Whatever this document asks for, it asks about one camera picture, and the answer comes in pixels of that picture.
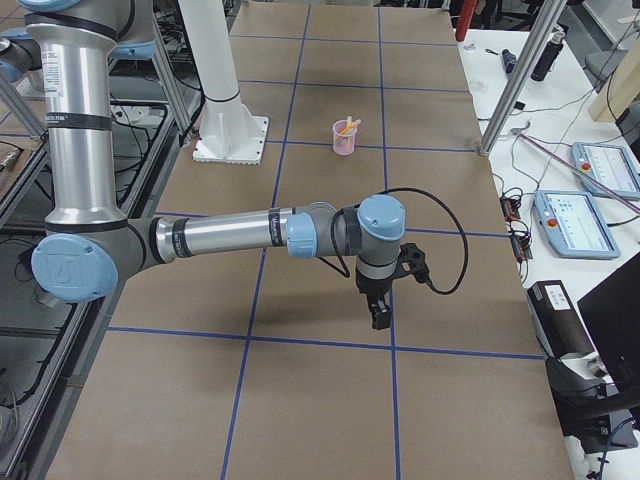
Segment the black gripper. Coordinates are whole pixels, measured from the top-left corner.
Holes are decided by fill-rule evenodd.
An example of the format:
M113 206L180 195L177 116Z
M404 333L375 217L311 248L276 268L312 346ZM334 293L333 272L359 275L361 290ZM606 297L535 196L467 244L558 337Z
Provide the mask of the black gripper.
M356 273L358 291L366 296L367 306L371 313L372 328L389 328L391 324L391 307L388 294L392 288L393 279L372 279L361 272Z

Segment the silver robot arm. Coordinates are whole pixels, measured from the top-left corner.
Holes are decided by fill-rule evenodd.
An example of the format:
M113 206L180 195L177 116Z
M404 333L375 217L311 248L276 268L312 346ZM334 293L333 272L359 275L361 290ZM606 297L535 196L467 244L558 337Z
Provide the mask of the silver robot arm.
M337 209L326 202L202 218L159 217L166 183L155 175L132 214L118 206L109 56L153 44L149 1L27 1L25 26L40 48L50 147L53 210L31 256L40 287L68 303L112 294L134 275L179 258L284 247L296 258L352 256L355 279L376 330L400 270L405 209L376 194Z

